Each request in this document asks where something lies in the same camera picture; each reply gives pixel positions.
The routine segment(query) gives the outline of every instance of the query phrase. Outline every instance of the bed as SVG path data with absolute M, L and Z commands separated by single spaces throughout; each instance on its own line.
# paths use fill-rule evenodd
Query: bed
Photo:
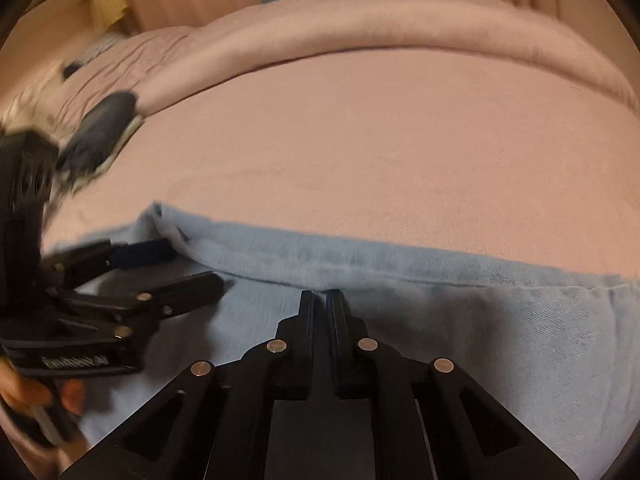
M 235 276 L 215 316 L 176 329 L 210 323 L 214 362 L 300 287 L 351 289 L 379 334 L 422 359 L 453 352 L 581 479 L 606 471 L 640 419 L 640 107 L 589 43 L 501 0 L 277 0 L 123 41 L 47 106 L 73 126 L 120 89 L 145 123 L 63 204 L 47 248 L 163 234 Z M 117 229 L 151 202 L 165 205 Z M 430 313 L 440 346 L 402 338 Z M 170 341 L 150 350 L 167 367 L 92 386 L 92 442 L 203 352 Z

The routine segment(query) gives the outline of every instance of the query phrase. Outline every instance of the human hand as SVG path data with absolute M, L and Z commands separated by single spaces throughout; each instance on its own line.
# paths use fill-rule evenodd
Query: human hand
M 30 406 L 52 403 L 51 392 L 44 384 L 22 377 L 5 357 L 0 358 L 0 396 L 12 410 L 29 416 Z M 84 405 L 82 381 L 66 381 L 60 388 L 60 400 L 67 411 L 80 415 Z

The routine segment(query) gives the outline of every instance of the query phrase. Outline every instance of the silver rivet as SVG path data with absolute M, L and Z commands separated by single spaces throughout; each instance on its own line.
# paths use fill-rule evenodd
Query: silver rivet
M 448 374 L 449 372 L 453 371 L 453 363 L 443 357 L 441 357 L 440 359 L 436 359 L 436 362 L 434 362 L 433 367 L 437 371 L 442 372 L 443 374 Z
M 364 337 L 360 341 L 358 341 L 358 346 L 361 350 L 364 350 L 366 352 L 373 352 L 376 348 L 378 348 L 378 342 L 370 337 Z
M 282 339 L 272 339 L 267 343 L 267 350 L 274 354 L 284 352 L 287 349 L 287 343 Z
M 211 365 L 206 361 L 198 361 L 191 365 L 191 373 L 196 377 L 207 375 L 211 371 Z
M 130 329 L 130 327 L 124 326 L 124 325 L 116 327 L 116 330 L 113 331 L 113 335 L 116 336 L 118 339 L 125 339 L 129 337 L 131 334 L 133 334 L 133 330 Z

